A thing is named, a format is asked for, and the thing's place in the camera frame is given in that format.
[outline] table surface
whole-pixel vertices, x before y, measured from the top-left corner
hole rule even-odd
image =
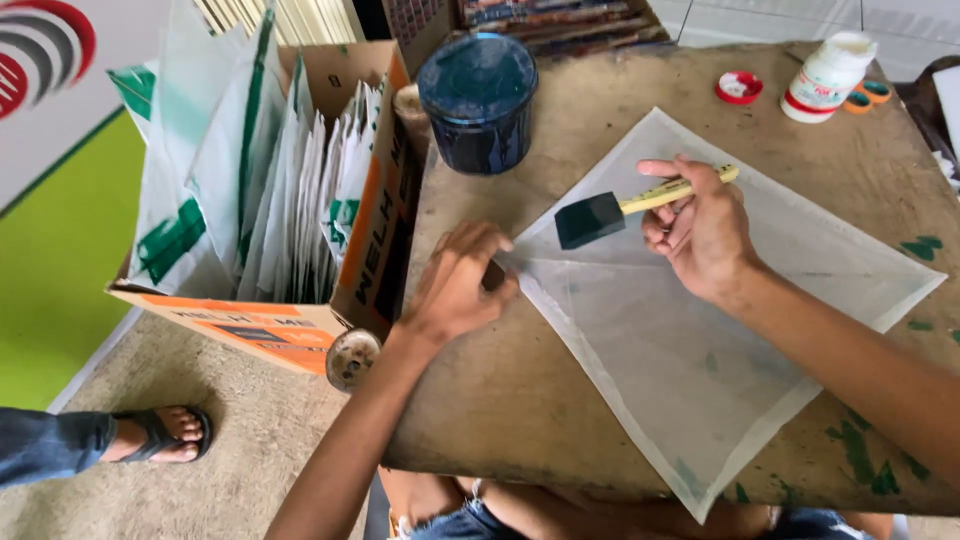
[[[960,305],[953,277],[960,263],[956,197],[897,97],[865,115],[839,111],[819,125],[795,122],[780,111],[778,99],[800,67],[787,49],[805,57],[814,46],[660,47],[541,62],[533,144],[518,167],[493,178],[468,177],[431,152],[407,299],[443,232],[462,219],[487,219],[516,236],[656,106],[890,246],[903,250],[901,243],[917,236],[941,239],[933,260],[921,262],[950,278],[888,335],[934,361],[960,366],[960,331],[952,330],[960,329],[960,314],[952,308]],[[750,106],[731,106],[713,94],[719,76],[732,70],[750,70],[764,82]],[[944,413],[950,411],[930,411]],[[861,437],[865,447],[857,444]],[[523,296],[499,320],[458,338],[434,360],[384,464],[612,490],[629,498],[669,493],[563,341]],[[826,391],[780,430],[724,495],[754,503],[960,514],[955,492]]]

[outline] sandal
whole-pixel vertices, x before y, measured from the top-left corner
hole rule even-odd
[[[205,412],[194,406],[174,406],[182,406],[187,412],[192,414],[198,422],[200,422],[200,428],[204,434],[201,439],[199,441],[184,441],[171,435],[170,431],[167,430],[167,427],[164,426],[163,420],[160,419],[160,417],[156,414],[156,411],[153,409],[112,412],[110,416],[113,418],[117,420],[133,420],[138,426],[147,432],[147,441],[143,443],[143,446],[136,449],[133,454],[120,459],[118,461],[119,463],[146,461],[161,450],[165,450],[172,446],[178,446],[187,442],[196,443],[197,456],[190,461],[183,461],[183,463],[192,463],[206,454],[206,451],[210,449],[210,442],[211,438],[213,437],[213,422],[210,421],[210,417]]]

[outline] logo sign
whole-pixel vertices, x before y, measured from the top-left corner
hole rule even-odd
[[[0,120],[77,83],[97,38],[80,10],[60,0],[0,3]]]

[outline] hand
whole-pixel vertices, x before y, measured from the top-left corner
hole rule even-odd
[[[673,161],[638,161],[636,170],[683,177],[693,186],[692,196],[643,214],[647,248],[670,260],[687,290],[717,304],[736,293],[744,270],[763,267],[750,243],[743,192],[710,165],[679,154]]]
[[[497,249],[513,251],[514,243],[493,223],[463,221],[441,236],[397,325],[442,347],[499,317],[520,285],[508,270],[495,290],[483,288],[481,280]]]

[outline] foot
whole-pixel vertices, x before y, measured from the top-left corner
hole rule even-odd
[[[190,414],[181,406],[165,406],[156,409],[156,415],[163,421],[163,425],[170,434],[183,444],[165,448],[152,455],[149,461],[157,463],[183,463],[197,457],[198,447],[195,442],[203,436],[203,428],[199,419]],[[119,461],[136,452],[147,442],[147,432],[133,420],[117,420],[117,434],[107,451],[100,457],[101,461]]]

